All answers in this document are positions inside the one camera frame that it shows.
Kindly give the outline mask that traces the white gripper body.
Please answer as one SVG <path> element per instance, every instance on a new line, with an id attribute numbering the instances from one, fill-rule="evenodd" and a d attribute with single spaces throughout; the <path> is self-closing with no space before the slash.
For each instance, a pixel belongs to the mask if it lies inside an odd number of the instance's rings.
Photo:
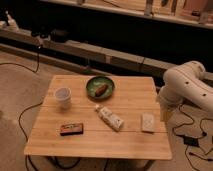
<path id="1" fill-rule="evenodd" d="M 156 101 L 160 104 L 160 120 L 167 122 L 173 111 L 182 103 L 182 97 L 168 86 L 163 86 L 157 95 Z"/>

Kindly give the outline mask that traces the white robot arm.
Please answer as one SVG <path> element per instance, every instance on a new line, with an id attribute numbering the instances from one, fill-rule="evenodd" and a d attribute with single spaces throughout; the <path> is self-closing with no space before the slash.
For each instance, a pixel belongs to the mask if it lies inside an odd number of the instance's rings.
<path id="1" fill-rule="evenodd" d="M 157 96 L 162 121 L 167 122 L 184 99 L 213 114 L 213 87 L 202 81 L 205 72 L 204 65 L 198 61 L 186 62 L 164 72 L 164 86 Z"/>

